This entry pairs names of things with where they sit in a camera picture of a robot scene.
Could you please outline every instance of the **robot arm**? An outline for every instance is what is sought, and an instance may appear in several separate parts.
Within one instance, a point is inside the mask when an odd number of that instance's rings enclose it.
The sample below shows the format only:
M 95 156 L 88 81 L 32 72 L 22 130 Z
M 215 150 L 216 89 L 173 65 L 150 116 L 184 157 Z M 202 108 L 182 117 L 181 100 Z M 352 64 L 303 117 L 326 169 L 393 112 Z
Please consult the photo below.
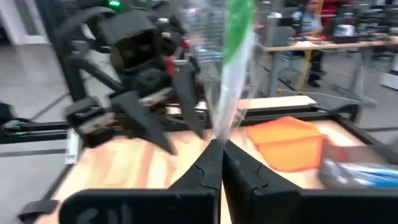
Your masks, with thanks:
M 159 17 L 154 11 L 131 9 L 116 14 L 105 7 L 92 7 L 60 28 L 56 50 L 62 50 L 63 43 L 70 41 L 69 37 L 82 23 L 98 17 L 102 19 L 97 20 L 96 38 L 109 47 L 110 61 L 120 82 L 80 55 L 72 53 L 65 57 L 114 91 L 109 95 L 109 108 L 103 108 L 93 97 L 67 108 L 67 121 L 85 144 L 95 147 L 109 141 L 117 134 L 115 127 L 122 127 L 127 137 L 145 139 L 173 154 L 161 121 L 167 104 L 176 102 L 186 124 L 203 138 L 203 127 L 195 112 L 199 97 L 203 96 L 203 85 L 197 78 L 199 65 L 186 49 L 183 55 L 178 53 L 183 60 L 174 61 L 174 53 L 185 35 L 179 21 L 175 17 Z

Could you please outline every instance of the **green stripe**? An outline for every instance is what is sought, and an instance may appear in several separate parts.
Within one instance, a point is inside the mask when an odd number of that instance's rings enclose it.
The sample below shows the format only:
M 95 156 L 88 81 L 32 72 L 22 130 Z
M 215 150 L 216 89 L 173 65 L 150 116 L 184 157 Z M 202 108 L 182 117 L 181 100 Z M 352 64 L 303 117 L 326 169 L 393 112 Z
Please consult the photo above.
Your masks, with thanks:
M 254 0 L 229 0 L 229 15 L 223 64 L 237 54 L 254 19 Z

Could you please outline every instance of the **white wall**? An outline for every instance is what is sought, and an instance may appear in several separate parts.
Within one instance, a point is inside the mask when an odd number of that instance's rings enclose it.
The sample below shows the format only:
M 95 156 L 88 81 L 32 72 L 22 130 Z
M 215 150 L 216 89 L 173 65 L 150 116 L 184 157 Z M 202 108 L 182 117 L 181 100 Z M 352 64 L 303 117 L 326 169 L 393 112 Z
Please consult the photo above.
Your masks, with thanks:
M 0 16 L 10 41 L 14 45 L 25 44 L 25 28 L 14 0 L 0 0 Z

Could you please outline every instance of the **clear plastic bag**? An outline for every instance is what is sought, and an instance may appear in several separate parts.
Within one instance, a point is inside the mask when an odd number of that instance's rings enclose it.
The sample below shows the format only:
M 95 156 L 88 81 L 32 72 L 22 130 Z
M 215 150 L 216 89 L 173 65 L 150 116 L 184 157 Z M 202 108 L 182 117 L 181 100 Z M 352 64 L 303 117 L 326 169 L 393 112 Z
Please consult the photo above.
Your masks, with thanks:
M 324 147 L 318 177 L 329 189 L 398 189 L 398 166 L 373 146 Z
M 202 67 L 214 135 L 222 142 L 244 118 L 249 102 L 239 100 L 252 98 L 260 82 L 254 60 L 259 42 L 256 4 L 188 0 L 178 7 L 178 18 L 188 31 L 187 41 Z

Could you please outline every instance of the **person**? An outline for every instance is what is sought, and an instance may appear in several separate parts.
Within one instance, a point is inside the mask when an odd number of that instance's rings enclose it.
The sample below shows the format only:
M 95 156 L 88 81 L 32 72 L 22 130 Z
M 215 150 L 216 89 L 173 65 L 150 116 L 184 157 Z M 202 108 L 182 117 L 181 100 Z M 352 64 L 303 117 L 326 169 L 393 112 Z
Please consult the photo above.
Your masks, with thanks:
M 315 15 L 318 9 L 319 0 L 304 0 L 303 8 L 301 11 L 295 12 L 292 17 L 296 21 L 300 21 L 301 35 L 321 35 L 322 34 L 322 22 L 319 15 Z M 295 51 L 294 55 L 305 56 L 304 51 Z M 319 88 L 320 85 L 317 80 L 321 79 L 321 75 L 326 74 L 322 70 L 322 58 L 323 52 L 319 50 L 313 50 L 311 54 L 311 67 L 310 74 L 308 76 L 308 84 L 312 87 Z

